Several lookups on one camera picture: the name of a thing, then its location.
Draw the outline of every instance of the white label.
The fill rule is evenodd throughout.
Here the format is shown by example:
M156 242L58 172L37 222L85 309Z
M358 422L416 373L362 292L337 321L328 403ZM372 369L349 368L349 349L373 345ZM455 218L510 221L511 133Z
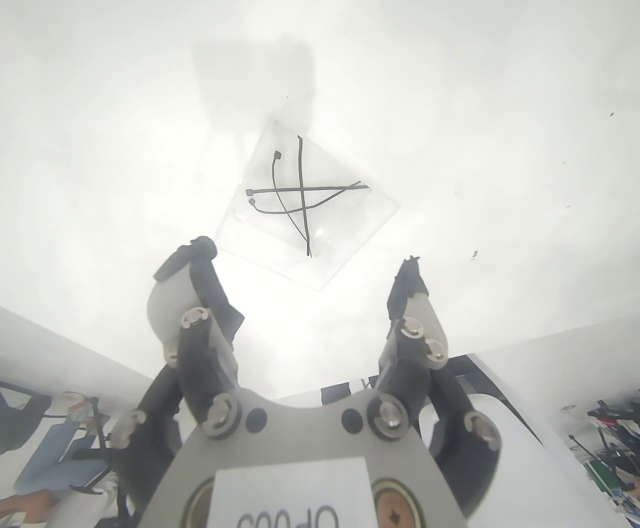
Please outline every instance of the white label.
M216 473L208 528L376 527L363 457Z

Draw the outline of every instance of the cable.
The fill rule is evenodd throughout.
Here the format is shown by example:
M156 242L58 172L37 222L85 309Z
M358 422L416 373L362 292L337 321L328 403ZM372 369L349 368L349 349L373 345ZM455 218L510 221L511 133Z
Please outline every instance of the cable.
M305 223L305 238L307 239L307 257L311 254L311 240L309 239L309 225L307 223L307 206L305 204L305 183L302 181L302 138L298 136L298 180L300 181L300 202L302 203L302 220Z
M310 191L340 191L341 189L369 189L368 185L362 184L354 186L354 184L344 186L344 185L325 185L321 187L305 187L305 191L308 193ZM299 193L300 187L278 187L277 189L245 189L244 192L247 196L253 195L261 195L264 193Z
M360 185L361 181L358 180L357 182L352 183L349 186L322 186L322 187L309 187L309 188L305 188L304 182L303 182L303 178L302 178L302 144L303 144L303 140L302 137L298 136L298 180L300 182L300 186L296 187L296 188L281 188L278 189L278 186L276 185L276 176L275 176L275 165L276 165L276 161L279 160L282 157L282 154L276 150L273 153L273 160L271 162L271 182L273 183L273 189L246 189L246 195L247 196L253 196L254 194L259 194L259 193L276 193L276 196L278 197L278 201L280 202L280 205L282 206L282 211L265 211L264 209L259 209L256 205L255 205L255 199L254 198L250 198L249 199L249 205L251 205L256 212L259 212L261 214L286 214L289 217L289 220L291 221L291 223L293 224L293 227L296 228L296 231L298 231L298 233L300 234L300 236L302 237L302 239L306 242L307 244L307 257L313 258L313 255L311 253L311 239L309 236L309 227L308 227L308 219L307 219L307 211L309 209L315 209L316 207L319 207L320 205L325 204L326 202L328 202L329 200L333 200L336 196L341 195L343 192L345 191L349 191L352 189L369 189L368 185ZM310 205L307 207L306 201L305 201L305 191L328 191L328 190L337 190L338 192L332 194L331 196L328 196L327 198L325 198L324 200L320 200L318 203L314 204L314 205ZM282 202L282 197L280 196L281 192L300 192L300 202L302 203L302 207L299 207L297 209L287 209L286 206L284 205L284 202ZM305 227L305 232L303 233L302 230L298 227L298 225L296 224L296 222L293 220L293 217L291 216L291 213L294 212L302 212L302 218L304 221L304 227Z
M276 167L276 160L280 159L282 157L282 154L279 153L279 151L275 151L273 153L273 161L271 162L271 181L273 182L273 188L276 191L276 196L278 197L278 201L280 202L280 205L282 206L282 209L284 209L284 212L282 214L285 214L289 217L289 219L291 220L291 223L293 224L293 227L296 228L296 230L298 231L298 233L300 233L300 236L305 240L305 242L308 242L307 239L305 238L304 233L300 230L300 228L298 227L298 225L296 224L296 222L293 220L293 218L291 217L291 214L289 211L287 211L287 208L285 207L284 203L282 202L282 198L280 198L280 193L278 192L278 186L276 185L276 173L275 173L275 167ZM251 199L249 200L249 203L253 206L253 208L258 211L258 208L255 206L255 200Z
M320 202L318 202L317 204L314 205L309 205L307 207L305 207L305 210L309 210L309 209L315 209L316 207L318 207L319 205L325 204L326 202L328 202L329 200L331 200L332 198L335 198L338 195L341 195L343 192L345 191L349 191L351 189L356 189L359 188L358 184L360 183L360 181L354 182L351 185L349 185L348 187L344 187L342 189L340 189L340 191L338 191L337 193L332 194L331 196L328 196L327 198L325 198L324 200L321 200ZM291 212L300 212L302 211L302 207L299 207L297 209L285 209L284 211L265 211L264 209L259 209L256 205L255 205L255 200L251 199L249 200L249 203L253 206L253 208L258 211L261 212L262 214L289 214Z

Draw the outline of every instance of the screw head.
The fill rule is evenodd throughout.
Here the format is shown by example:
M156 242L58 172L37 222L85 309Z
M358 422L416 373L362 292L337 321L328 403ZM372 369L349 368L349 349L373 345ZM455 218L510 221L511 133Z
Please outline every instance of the screw head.
M133 432L145 421L147 421L147 415L140 409L125 413L111 430L111 446L115 449L125 449L129 445Z
M218 400L209 408L207 421L213 428L222 427L227 422L230 411L231 409L225 401Z
M205 321L208 318L209 313L206 308L192 308L191 310L187 310L182 316L182 327L191 328L194 324Z
M493 422L484 414L472 411L465 416L465 427L469 433L483 440L492 451L500 449L500 433Z
M395 429L402 423L402 411L396 404L384 401L380 404L380 418L388 428Z
M420 339L424 336L424 329L420 324L420 321L414 317L405 317L400 332L410 339Z

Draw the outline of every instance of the clear acrylic sheet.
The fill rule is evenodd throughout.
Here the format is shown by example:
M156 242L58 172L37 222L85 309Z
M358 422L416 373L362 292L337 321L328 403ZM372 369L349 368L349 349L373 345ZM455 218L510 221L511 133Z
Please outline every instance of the clear acrylic sheet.
M258 189L274 189L271 165L275 151L281 153L274 167L278 189L299 189L298 150L302 137L301 171L303 187L347 187L360 181L368 189L348 189L331 200L307 210L307 228L311 257L307 256L307 242L303 213L264 214L263 211L283 212L301 208L299 190L289 192L255 193ZM395 213L397 204L380 190L374 179L362 169L339 159L323 148L322 140L314 141L306 134L273 119L265 126L243 179L227 209L216 236L223 251L268 268L275 273L299 282L314 290L323 288L338 270L349 261L362 245ZM248 196L247 189L254 191ZM305 191L307 208L323 201L337 190Z

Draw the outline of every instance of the white object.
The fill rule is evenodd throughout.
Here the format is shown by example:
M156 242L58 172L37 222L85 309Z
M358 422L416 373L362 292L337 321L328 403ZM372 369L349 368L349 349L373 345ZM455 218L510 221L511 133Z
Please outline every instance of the white object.
M210 512L209 528L378 524L362 457L218 471Z
M111 474L93 489L100 495L70 492L47 517L46 528L93 528L110 507L118 492L118 481Z
M502 402L487 394L471 394L469 398L476 410L491 418L502 437L496 475L486 497L469 518L469 528L625 526L596 486L586 490L591 492L586 495L581 488L589 483L575 482L574 476L563 470L554 455ZM426 445L437 420L433 405L427 405L420 413L420 430Z

